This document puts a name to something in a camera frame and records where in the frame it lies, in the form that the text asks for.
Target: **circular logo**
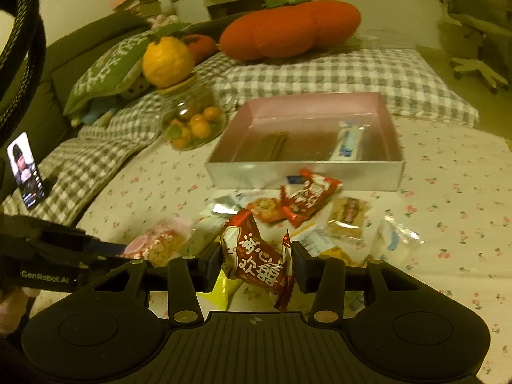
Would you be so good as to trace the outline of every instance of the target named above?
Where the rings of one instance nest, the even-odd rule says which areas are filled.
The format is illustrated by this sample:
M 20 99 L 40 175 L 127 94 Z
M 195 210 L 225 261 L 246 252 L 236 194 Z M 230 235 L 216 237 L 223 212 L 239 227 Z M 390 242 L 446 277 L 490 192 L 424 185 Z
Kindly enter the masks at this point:
M 255 316 L 255 317 L 250 318 L 249 322 L 251 322 L 252 324 L 260 324 L 261 322 L 263 322 L 263 319 Z

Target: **smartphone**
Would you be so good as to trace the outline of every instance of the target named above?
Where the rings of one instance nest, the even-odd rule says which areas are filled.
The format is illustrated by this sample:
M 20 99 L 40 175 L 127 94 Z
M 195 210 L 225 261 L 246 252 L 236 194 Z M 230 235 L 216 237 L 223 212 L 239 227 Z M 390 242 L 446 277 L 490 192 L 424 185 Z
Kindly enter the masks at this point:
M 7 157 L 23 203 L 30 210 L 46 197 L 46 192 L 26 132 L 7 146 Z

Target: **person on phone screen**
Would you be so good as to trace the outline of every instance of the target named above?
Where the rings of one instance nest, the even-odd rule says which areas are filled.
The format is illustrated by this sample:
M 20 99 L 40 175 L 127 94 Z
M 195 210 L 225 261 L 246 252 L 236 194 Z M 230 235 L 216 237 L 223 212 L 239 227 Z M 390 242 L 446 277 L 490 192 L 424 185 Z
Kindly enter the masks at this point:
M 34 177 L 35 163 L 27 163 L 25 161 L 23 152 L 17 144 L 12 146 L 12 156 L 18 167 L 18 172 L 16 172 L 14 177 L 20 187 L 21 195 L 37 195 L 37 181 Z

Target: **green pillow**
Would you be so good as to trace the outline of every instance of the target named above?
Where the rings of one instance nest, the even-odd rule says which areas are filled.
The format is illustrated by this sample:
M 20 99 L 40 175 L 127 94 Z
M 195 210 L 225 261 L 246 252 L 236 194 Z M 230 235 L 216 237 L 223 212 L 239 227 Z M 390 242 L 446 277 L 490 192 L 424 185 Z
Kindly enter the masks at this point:
M 142 73 L 142 56 L 156 37 L 178 34 L 189 23 L 171 23 L 131 36 L 112 46 L 75 83 L 64 108 L 71 115 L 84 108 L 90 99 L 126 91 Z

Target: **pink box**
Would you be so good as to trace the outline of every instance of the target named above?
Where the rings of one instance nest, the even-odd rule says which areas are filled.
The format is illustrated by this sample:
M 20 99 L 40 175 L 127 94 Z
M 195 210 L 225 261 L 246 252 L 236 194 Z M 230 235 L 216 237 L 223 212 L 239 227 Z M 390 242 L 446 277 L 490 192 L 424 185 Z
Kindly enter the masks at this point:
M 329 161 L 340 121 L 367 127 L 359 161 Z M 287 136 L 276 160 L 258 160 L 264 137 L 280 132 Z M 277 189 L 307 168 L 341 180 L 345 190 L 396 191 L 405 161 L 383 96 L 349 92 L 248 101 L 205 165 L 221 189 Z

